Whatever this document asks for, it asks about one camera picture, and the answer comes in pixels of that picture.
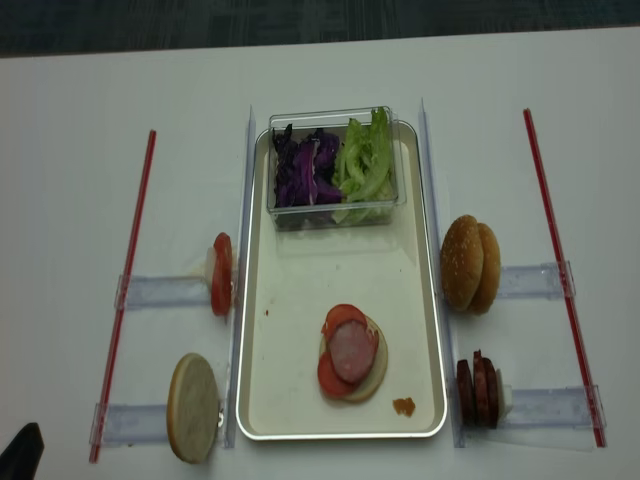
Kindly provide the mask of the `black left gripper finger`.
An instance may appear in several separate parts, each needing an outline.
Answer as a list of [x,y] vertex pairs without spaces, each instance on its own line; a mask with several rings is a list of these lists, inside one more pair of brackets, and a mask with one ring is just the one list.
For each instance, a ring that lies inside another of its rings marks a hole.
[[44,449],[39,424],[26,424],[0,456],[1,480],[33,480]]

